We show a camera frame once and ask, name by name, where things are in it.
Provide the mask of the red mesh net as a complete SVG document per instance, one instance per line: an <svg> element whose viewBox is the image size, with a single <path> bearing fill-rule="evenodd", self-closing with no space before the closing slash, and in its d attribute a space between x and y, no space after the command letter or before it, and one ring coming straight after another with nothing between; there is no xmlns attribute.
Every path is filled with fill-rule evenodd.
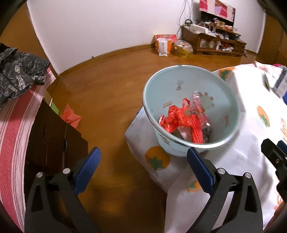
<svg viewBox="0 0 287 233"><path fill-rule="evenodd" d="M191 120L191 133L192 133L192 143L203 144L203 133L201 129L201 123L196 114L190 115Z"/></svg>

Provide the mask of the pink translucent plastic bag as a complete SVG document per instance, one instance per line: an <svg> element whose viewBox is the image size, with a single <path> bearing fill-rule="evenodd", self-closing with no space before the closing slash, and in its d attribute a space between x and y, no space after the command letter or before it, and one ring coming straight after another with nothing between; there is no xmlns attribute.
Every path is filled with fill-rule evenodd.
<svg viewBox="0 0 287 233"><path fill-rule="evenodd" d="M201 104L202 93L195 91L190 97L190 107L185 110L185 114L190 117L191 114L196 114L201 123L201 129L203 133L204 144L208 143L210 131L211 131L211 122L207 114L205 114L205 109ZM181 127L179 126L177 130L180 133L180 137L186 141L192 142L192 133L191 127Z"/></svg>

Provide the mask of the red plastic bag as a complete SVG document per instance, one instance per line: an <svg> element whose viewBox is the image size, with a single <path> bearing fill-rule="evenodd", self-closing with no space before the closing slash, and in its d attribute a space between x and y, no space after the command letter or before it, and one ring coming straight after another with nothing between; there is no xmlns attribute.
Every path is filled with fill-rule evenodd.
<svg viewBox="0 0 287 233"><path fill-rule="evenodd" d="M185 110L190 107L190 100L184 98L182 101L182 107L177 107L172 105L168 109L168 115L161 115L159 118L159 124L167 132L172 133L179 126L181 127L191 127L193 122L190 117L185 114Z"/></svg>

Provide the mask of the light blue trash bin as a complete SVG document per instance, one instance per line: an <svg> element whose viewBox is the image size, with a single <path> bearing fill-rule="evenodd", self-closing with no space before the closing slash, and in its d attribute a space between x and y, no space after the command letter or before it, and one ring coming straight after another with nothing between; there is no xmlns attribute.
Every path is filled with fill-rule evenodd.
<svg viewBox="0 0 287 233"><path fill-rule="evenodd" d="M160 117L167 116L172 106L187 115L198 115L207 142L194 144L159 124ZM144 87L143 107L159 145L178 157L185 157L190 147L203 152L223 146L239 127L240 110L234 92L219 76L201 67L176 65L153 74Z"/></svg>

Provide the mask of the light blue fruit-print bedsheet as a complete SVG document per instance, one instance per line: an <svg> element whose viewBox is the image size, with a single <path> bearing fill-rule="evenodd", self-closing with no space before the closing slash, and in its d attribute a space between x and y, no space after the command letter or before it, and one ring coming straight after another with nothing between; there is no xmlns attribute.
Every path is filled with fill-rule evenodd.
<svg viewBox="0 0 287 233"><path fill-rule="evenodd" d="M262 154L264 139L286 141L286 105L272 90L263 86L263 74L274 86L273 76L254 64L227 67L215 71L234 91L241 112L240 127L232 141L204 156L216 167L230 174L252 174L267 226L282 202L276 186L275 168ZM167 193L165 232L186 232L202 211L209 195L197 182L187 160L167 154L158 144L156 134L144 110L140 110L125 137L131 153Z"/></svg>

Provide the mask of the dark brown wooden furniture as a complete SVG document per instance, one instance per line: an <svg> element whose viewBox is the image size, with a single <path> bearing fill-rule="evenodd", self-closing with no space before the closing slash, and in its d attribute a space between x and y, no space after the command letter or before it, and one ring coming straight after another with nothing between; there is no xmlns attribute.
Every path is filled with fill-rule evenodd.
<svg viewBox="0 0 287 233"><path fill-rule="evenodd" d="M33 123L24 163L24 198L38 172L58 174L88 155L88 142L42 101Z"/></svg>

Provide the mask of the dark green snack packet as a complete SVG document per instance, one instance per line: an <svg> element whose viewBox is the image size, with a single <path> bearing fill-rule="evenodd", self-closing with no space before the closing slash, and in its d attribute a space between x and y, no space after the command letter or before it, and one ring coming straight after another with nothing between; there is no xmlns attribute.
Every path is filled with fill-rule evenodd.
<svg viewBox="0 0 287 233"><path fill-rule="evenodd" d="M269 85L269 80L268 80L268 77L266 74L263 74L263 86L268 90L270 91L270 85Z"/></svg>

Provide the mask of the orange cloth on floor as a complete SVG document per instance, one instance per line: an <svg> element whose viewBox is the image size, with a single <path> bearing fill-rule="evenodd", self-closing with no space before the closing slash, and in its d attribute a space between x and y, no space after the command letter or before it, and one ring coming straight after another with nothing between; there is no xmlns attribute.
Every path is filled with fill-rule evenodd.
<svg viewBox="0 0 287 233"><path fill-rule="evenodd" d="M66 107L63 111L63 113L61 114L61 119L63 119L67 124L70 124L73 128L75 128L76 130L79 127L79 124L82 120L82 116L77 115L74 110L72 110L70 108L70 105L67 103Z"/></svg>

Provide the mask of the white tall milk carton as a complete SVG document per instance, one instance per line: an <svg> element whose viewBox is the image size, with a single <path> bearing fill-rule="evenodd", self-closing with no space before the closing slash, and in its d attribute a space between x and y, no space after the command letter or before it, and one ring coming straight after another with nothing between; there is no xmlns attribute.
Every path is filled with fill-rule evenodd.
<svg viewBox="0 0 287 233"><path fill-rule="evenodd" d="M282 98L286 93L286 67L283 66L282 72L277 79L274 87L272 88L274 94L279 98Z"/></svg>

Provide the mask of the pink heart-pattern blanket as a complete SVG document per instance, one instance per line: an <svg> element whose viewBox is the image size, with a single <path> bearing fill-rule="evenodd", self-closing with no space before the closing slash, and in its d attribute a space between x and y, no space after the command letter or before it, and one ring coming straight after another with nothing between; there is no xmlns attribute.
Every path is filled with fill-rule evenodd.
<svg viewBox="0 0 287 233"><path fill-rule="evenodd" d="M268 74L271 74L273 76L276 76L276 75L280 75L281 72L283 71L282 68L280 67L277 67L277 66L274 66L274 65L269 65L269 64L263 64L263 63L260 63L258 61L254 61L254 65L255 67L265 71L266 73Z"/></svg>

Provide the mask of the pink striped towel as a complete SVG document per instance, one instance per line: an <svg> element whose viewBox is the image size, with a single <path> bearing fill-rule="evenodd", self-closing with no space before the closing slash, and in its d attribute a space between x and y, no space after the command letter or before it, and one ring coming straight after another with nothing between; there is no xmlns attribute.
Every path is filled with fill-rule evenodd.
<svg viewBox="0 0 287 233"><path fill-rule="evenodd" d="M47 70L44 85L35 85L1 110L1 203L24 231L24 163L28 139L47 87L56 77Z"/></svg>

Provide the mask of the black patterned plastic bag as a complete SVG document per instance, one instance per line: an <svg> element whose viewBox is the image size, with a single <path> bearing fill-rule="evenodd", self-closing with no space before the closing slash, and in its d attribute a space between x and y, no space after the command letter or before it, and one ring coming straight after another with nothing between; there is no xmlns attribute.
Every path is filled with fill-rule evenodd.
<svg viewBox="0 0 287 233"><path fill-rule="evenodd" d="M33 85L44 85L50 62L1 43L1 109Z"/></svg>

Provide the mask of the dark wooden cabinet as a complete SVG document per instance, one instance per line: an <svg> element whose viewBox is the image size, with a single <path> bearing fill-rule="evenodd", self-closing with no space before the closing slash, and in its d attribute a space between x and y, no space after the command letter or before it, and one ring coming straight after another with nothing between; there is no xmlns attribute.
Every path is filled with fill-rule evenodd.
<svg viewBox="0 0 287 233"><path fill-rule="evenodd" d="M193 53L243 56L246 43L234 27L234 20L223 19L207 12L201 12L201 19L185 23L181 39L189 43Z"/></svg>

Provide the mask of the yellow container in plastic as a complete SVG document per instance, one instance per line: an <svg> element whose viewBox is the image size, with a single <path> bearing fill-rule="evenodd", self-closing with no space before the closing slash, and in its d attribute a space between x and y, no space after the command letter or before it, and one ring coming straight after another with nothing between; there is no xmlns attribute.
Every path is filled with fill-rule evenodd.
<svg viewBox="0 0 287 233"><path fill-rule="evenodd" d="M174 43L175 54L181 58L187 58L190 53L193 53L192 45L186 41L178 40Z"/></svg>

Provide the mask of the red white cardboard box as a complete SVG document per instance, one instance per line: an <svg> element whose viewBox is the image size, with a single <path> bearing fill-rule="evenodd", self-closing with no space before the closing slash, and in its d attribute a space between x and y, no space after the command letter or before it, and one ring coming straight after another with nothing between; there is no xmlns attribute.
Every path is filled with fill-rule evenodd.
<svg viewBox="0 0 287 233"><path fill-rule="evenodd" d="M159 56L169 56L173 49L174 43L177 41L175 34L155 34L154 42Z"/></svg>

